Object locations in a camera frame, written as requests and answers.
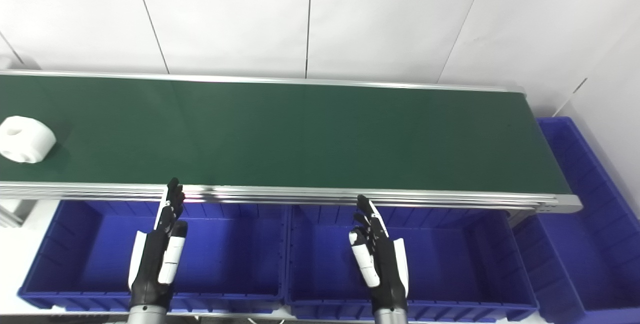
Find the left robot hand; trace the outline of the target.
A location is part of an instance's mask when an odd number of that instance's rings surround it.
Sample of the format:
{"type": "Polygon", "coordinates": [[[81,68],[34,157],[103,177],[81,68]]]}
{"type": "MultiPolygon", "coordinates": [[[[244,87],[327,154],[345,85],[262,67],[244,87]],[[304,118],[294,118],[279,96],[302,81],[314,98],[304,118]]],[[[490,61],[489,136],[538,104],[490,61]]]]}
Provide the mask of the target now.
{"type": "Polygon", "coordinates": [[[180,218],[184,203],[183,185],[172,178],[163,190],[153,230],[135,234],[128,278],[131,313],[170,309],[188,234],[188,223],[180,218]]]}

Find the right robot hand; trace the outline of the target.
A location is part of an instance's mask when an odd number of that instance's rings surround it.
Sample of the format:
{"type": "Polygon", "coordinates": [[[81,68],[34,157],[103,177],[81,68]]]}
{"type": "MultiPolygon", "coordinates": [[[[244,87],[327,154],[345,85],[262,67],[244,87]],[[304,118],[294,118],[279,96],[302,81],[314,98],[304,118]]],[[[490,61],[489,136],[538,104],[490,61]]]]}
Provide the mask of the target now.
{"type": "Polygon", "coordinates": [[[409,265],[402,238],[391,239],[377,207],[365,195],[358,195],[353,218],[359,226],[348,239],[359,271],[370,289],[374,314],[409,308],[409,265]]]}

